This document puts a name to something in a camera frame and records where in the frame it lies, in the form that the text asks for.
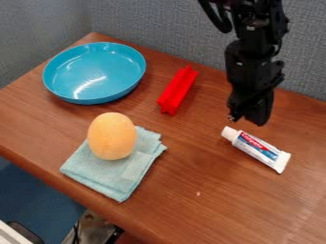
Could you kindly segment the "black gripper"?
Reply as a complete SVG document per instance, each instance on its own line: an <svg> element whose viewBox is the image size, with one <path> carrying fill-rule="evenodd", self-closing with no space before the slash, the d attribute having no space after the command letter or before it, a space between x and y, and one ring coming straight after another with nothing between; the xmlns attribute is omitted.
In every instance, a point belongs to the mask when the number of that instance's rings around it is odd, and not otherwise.
<svg viewBox="0 0 326 244"><path fill-rule="evenodd" d="M274 90L285 80L285 62L274 61L278 54L273 45L246 47L237 40L226 48L228 78L232 95L228 101L229 120L245 118L257 126L264 126L272 115Z"/></svg>

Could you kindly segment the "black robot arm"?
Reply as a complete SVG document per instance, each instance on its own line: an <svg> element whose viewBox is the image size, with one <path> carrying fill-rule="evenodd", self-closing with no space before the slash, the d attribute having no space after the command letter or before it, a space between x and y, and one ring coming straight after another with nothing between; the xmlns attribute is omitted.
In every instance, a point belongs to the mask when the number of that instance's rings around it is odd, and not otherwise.
<svg viewBox="0 0 326 244"><path fill-rule="evenodd" d="M289 19L282 0L198 0L215 28L234 32L237 39L225 51L232 95L230 120L245 118L256 125L268 123L274 90L285 81L280 54Z"/></svg>

